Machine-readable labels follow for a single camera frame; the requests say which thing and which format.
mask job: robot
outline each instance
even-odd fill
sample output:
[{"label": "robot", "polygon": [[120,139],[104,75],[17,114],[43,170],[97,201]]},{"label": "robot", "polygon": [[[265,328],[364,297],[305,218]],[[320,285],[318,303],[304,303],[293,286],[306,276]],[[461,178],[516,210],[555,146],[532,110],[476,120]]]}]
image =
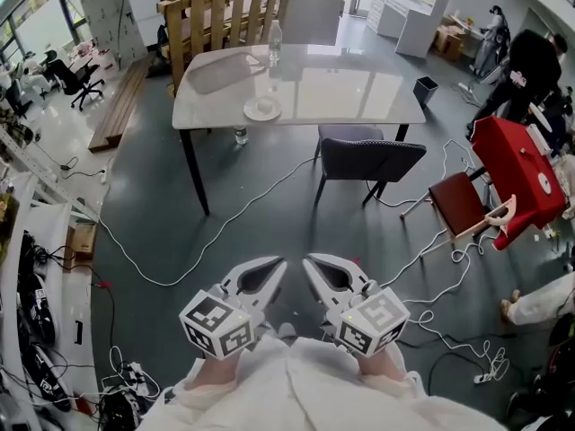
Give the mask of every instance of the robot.
[{"label": "robot", "polygon": [[[303,265],[325,310],[321,328],[336,343],[371,357],[401,336],[410,314],[389,287],[381,289],[354,262],[332,255],[309,254]],[[199,291],[180,313],[188,340],[217,359],[255,343],[270,329],[264,311],[278,297],[287,268],[277,256],[251,260]]]}]

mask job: water bottle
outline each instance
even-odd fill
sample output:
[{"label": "water bottle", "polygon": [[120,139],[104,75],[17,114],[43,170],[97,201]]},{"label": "water bottle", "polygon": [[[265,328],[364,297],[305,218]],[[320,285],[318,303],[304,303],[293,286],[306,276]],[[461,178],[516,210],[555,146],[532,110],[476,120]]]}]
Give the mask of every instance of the water bottle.
[{"label": "water bottle", "polygon": [[268,36],[268,43],[270,44],[270,62],[278,62],[279,54],[281,51],[281,28],[279,21],[274,19],[271,22],[270,35]]},{"label": "water bottle", "polygon": [[246,145],[248,143],[248,128],[245,126],[234,127],[235,142],[238,145]]}]

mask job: brown wooden chair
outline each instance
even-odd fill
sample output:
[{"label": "brown wooden chair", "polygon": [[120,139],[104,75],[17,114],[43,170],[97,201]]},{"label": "brown wooden chair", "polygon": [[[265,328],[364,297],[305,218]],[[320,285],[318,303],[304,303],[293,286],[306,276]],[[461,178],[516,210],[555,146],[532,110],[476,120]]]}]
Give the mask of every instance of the brown wooden chair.
[{"label": "brown wooden chair", "polygon": [[517,209],[517,199],[512,195],[511,199],[485,214],[477,190],[465,172],[458,172],[429,187],[429,197],[447,228],[449,239],[426,250],[420,257],[490,226],[505,231],[505,225],[511,221]]},{"label": "brown wooden chair", "polygon": [[[289,0],[165,0],[158,4],[168,26],[174,93],[186,66],[204,51],[267,43],[271,22],[283,22]],[[190,9],[189,18],[182,12]]]}]

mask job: gray floor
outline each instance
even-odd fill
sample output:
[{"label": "gray floor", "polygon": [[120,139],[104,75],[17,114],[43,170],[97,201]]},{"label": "gray floor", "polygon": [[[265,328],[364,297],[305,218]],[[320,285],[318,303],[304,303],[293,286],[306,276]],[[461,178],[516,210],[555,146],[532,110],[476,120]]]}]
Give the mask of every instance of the gray floor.
[{"label": "gray floor", "polygon": [[[348,20],[340,39],[342,46],[392,57],[410,83],[429,75],[440,84],[426,112],[428,122],[411,127],[406,139],[426,145],[428,154],[401,183],[388,185],[384,196],[390,202],[417,198],[441,176],[442,145],[449,138],[466,142],[464,123],[475,108],[465,104],[451,84],[469,78],[464,70],[439,57],[429,56],[425,62],[396,56],[394,44],[377,37],[361,20]],[[212,209],[212,216],[206,218],[191,184],[179,136],[171,128],[173,101],[165,88],[168,82],[167,78],[146,81],[116,157],[111,189],[102,209],[102,219],[130,256],[144,273],[161,282],[173,281],[189,269],[221,224],[312,156],[317,139],[315,127],[261,127],[250,129],[249,144],[237,148],[228,129],[215,130],[210,136],[203,131],[194,133]],[[395,130],[389,127],[385,133],[393,139]],[[461,171],[462,151],[450,146],[447,152],[448,172]],[[121,347],[124,359],[138,361],[162,386],[177,382],[198,355],[181,329],[179,311],[199,289],[221,280],[234,265],[270,254],[283,255],[291,264],[283,293],[270,309],[271,322],[291,321],[301,335],[319,338],[322,315],[306,290],[301,266],[307,252],[357,258],[370,277],[384,282],[442,228],[430,206],[419,208],[404,224],[398,217],[399,208],[372,202],[362,210],[366,186],[360,182],[328,182],[314,215],[312,204],[319,179],[319,166],[308,163],[300,168],[230,224],[198,268],[175,287],[147,283],[101,229],[95,266],[113,284],[114,343]],[[563,227],[563,237],[570,237],[571,226]],[[550,244],[541,234],[542,240],[536,242],[535,233],[539,232],[528,230],[503,252],[488,245],[482,258],[472,249],[472,265],[463,285],[433,306],[436,319],[431,326],[458,339],[484,333],[516,333],[500,322],[500,298],[508,297],[516,287],[532,291],[562,273],[562,264],[554,259]],[[430,254],[402,275],[394,291],[402,298],[424,299],[454,284],[466,262],[454,265],[449,253],[450,249],[445,248]],[[415,304],[410,309],[417,318],[426,308]],[[110,323],[109,297],[94,290],[93,344],[99,376],[110,374]],[[545,363],[547,332],[539,326],[518,332],[522,334],[519,337],[491,338],[491,356],[499,347],[505,347],[517,369],[529,377],[533,368]],[[410,325],[402,339],[419,344],[433,338]],[[472,343],[479,351],[483,338]],[[402,351],[408,368],[419,371],[427,384],[430,368],[447,348],[438,342],[422,349],[404,347]],[[475,359],[466,349],[458,352]],[[522,384],[521,374],[510,368],[502,381],[475,387],[473,377],[478,373],[477,367],[463,360],[445,358],[435,369],[432,393],[501,418],[509,395]]]}]

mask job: white plate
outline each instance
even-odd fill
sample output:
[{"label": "white plate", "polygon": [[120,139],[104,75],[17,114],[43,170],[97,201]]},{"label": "white plate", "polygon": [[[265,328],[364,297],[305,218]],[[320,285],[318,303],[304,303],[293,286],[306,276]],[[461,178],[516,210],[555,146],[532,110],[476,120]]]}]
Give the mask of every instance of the white plate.
[{"label": "white plate", "polygon": [[281,115],[281,104],[272,96],[256,96],[245,103],[243,113],[254,121],[270,121]]}]

